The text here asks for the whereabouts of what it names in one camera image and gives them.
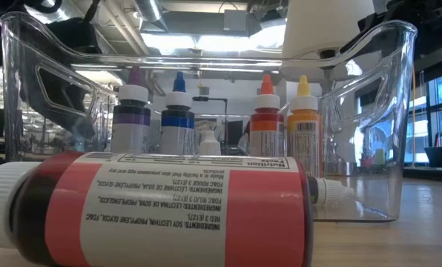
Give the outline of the blue food coloring bottle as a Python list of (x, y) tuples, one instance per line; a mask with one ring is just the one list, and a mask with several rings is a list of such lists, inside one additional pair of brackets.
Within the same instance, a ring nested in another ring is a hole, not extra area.
[(173, 90), (165, 97), (166, 109), (161, 113), (161, 154), (194, 154), (193, 97), (186, 92), (183, 72), (178, 71)]

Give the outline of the large red food coloring bottle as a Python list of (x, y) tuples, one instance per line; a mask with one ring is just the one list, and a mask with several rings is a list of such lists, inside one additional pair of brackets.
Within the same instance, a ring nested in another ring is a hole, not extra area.
[(290, 157), (67, 152), (0, 165), (0, 248), (67, 267), (310, 267)]

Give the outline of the white shade table lamp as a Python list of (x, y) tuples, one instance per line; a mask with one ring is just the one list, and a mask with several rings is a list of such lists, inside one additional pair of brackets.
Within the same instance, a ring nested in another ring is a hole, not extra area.
[(372, 0), (288, 0), (283, 58), (336, 56), (359, 33), (357, 22), (374, 11)]

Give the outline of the black computer monitor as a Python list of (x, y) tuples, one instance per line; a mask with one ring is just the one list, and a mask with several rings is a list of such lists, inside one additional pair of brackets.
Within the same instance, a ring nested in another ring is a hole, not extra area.
[(243, 121), (229, 121), (228, 122), (228, 145), (238, 145), (240, 138), (243, 136), (244, 126)]

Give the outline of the silver ventilation duct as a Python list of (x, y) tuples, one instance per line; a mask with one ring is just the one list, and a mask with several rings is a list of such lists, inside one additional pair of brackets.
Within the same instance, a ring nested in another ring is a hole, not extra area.
[(133, 0), (134, 7), (140, 16), (140, 30), (149, 25), (168, 31), (165, 20), (162, 17), (163, 9), (158, 0)]

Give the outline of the orange food coloring bottle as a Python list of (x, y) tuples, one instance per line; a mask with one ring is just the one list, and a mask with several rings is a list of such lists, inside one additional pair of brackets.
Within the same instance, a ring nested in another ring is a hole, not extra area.
[(284, 117), (280, 113), (280, 97), (274, 93), (271, 76), (263, 75), (260, 94), (255, 98), (250, 118), (249, 153), (251, 156), (284, 155)]

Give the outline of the small white-capped dropper bottle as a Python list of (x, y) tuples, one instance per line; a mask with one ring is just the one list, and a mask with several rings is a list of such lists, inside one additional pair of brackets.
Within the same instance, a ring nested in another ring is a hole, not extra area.
[(220, 156), (221, 155), (220, 142), (214, 136), (213, 131), (206, 131), (204, 133), (202, 141), (199, 144), (199, 155), (202, 155), (202, 156)]

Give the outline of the clear plastic bin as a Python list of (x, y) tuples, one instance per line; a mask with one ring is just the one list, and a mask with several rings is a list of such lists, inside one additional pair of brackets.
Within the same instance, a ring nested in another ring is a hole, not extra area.
[[(185, 88), (194, 93), (196, 83), (209, 86), (211, 98), (224, 102), (195, 102), (194, 154), (206, 132), (208, 120), (228, 132), (229, 121), (249, 121), (264, 74), (269, 74), (280, 95), (280, 112), (289, 103), (299, 82), (295, 74), (308, 77), (311, 94), (317, 97), (322, 123), (323, 175), (351, 186), (354, 194), (344, 202), (318, 208), (318, 221), (387, 222), (400, 214), (402, 175), (412, 86), (412, 60), (416, 28), (390, 21), (373, 27), (344, 52), (321, 59), (306, 54), (298, 59), (124, 56), (81, 53), (65, 47), (40, 21), (11, 12), (0, 19), (3, 56), (4, 138), (9, 161), (42, 161), (65, 151), (108, 151), (111, 148), (116, 92), (93, 74), (98, 71), (129, 73), (139, 67), (150, 94), (162, 98), (149, 102), (151, 125), (149, 154), (160, 154), (161, 113), (164, 98), (172, 90), (177, 72)], [(56, 62), (20, 38), (18, 27), (34, 27), (70, 57), (70, 67)], [(66, 131), (32, 109), (20, 98), (24, 82), (42, 86), (40, 70), (47, 70), (87, 92), (87, 118), (95, 135), (90, 139)]]

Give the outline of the purple food coloring bottle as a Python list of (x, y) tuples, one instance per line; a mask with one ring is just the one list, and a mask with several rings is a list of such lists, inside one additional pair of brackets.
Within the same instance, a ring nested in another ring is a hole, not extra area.
[(110, 151), (146, 154), (149, 147), (151, 110), (146, 107), (149, 92), (139, 67), (132, 67), (128, 83), (119, 87), (119, 104), (113, 108)]

